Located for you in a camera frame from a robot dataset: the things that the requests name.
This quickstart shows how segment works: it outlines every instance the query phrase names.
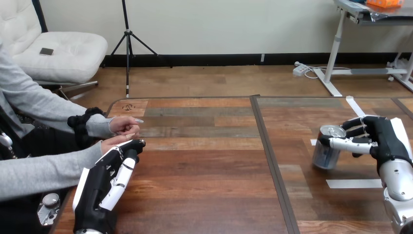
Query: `can lid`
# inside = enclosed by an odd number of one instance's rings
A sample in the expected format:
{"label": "can lid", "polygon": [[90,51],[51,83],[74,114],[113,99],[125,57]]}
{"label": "can lid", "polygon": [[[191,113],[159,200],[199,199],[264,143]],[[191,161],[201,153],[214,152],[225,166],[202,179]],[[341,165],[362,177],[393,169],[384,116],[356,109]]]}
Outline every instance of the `can lid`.
{"label": "can lid", "polygon": [[338,125],[323,125],[320,127],[320,132],[332,137],[345,137],[346,131]]}

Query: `robotic arm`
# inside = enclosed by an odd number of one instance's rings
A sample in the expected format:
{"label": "robotic arm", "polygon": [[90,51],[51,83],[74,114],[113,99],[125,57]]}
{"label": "robotic arm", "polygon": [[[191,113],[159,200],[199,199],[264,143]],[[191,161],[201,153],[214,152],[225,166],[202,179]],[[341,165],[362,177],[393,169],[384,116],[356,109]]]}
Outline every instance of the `robotic arm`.
{"label": "robotic arm", "polygon": [[83,169],[73,200],[75,234],[113,234],[114,206],[132,175],[144,140],[130,140],[111,148],[91,169]]}
{"label": "robotic arm", "polygon": [[353,152],[371,154],[384,187],[384,206],[396,234],[413,234],[412,148],[399,118],[363,116],[343,123],[346,137],[319,136],[320,143]]}

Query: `black brace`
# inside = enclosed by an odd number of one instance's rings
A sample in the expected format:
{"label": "black brace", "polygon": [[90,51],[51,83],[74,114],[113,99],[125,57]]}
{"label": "black brace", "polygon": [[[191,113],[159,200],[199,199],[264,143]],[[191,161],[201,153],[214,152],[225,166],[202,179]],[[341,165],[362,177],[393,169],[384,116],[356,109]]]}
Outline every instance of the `black brace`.
{"label": "black brace", "polygon": [[80,149],[86,149],[90,147],[94,141],[94,138],[88,135],[88,130],[86,129],[86,122],[90,119],[92,115],[96,114],[103,115],[103,111],[97,107],[93,107],[87,109],[85,114],[82,116],[70,116],[67,119],[67,125],[73,128],[75,132],[76,144]]}

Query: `tripod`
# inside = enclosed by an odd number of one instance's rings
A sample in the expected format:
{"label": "tripod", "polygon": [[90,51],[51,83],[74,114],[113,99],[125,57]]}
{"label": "tripod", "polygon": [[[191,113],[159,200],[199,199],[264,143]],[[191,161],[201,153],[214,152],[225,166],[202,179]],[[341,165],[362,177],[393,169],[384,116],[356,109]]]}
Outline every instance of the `tripod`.
{"label": "tripod", "polygon": [[123,39],[126,38],[126,97],[129,98],[129,71],[130,71],[130,66],[129,66],[129,60],[130,58],[136,57],[136,55],[133,54],[132,51],[132,44],[131,44],[131,36],[134,37],[138,42],[140,42],[142,45],[144,45],[148,50],[150,50],[154,55],[156,55],[158,58],[160,58],[168,67],[172,68],[172,66],[167,63],[162,56],[159,56],[154,50],[152,50],[149,46],[147,46],[141,39],[139,39],[133,32],[129,29],[129,23],[128,23],[128,15],[126,13],[126,4],[125,0],[122,0],[122,7],[123,7],[123,17],[125,18],[125,26],[126,26],[126,31],[124,32],[123,37],[120,39],[119,43],[115,47],[115,49],[112,51],[111,56],[114,55],[116,50],[118,49],[120,43],[123,42]]}

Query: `power strip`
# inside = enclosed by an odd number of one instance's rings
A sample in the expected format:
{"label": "power strip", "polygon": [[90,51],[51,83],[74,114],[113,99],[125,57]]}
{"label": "power strip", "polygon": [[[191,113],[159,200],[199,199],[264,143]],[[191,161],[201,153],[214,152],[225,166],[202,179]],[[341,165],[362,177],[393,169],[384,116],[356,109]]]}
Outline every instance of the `power strip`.
{"label": "power strip", "polygon": [[306,73],[310,68],[308,68],[308,66],[304,65],[304,64],[300,64],[300,66],[294,68],[293,70],[293,75],[294,76],[298,76],[301,77],[302,75],[304,75],[304,73]]}

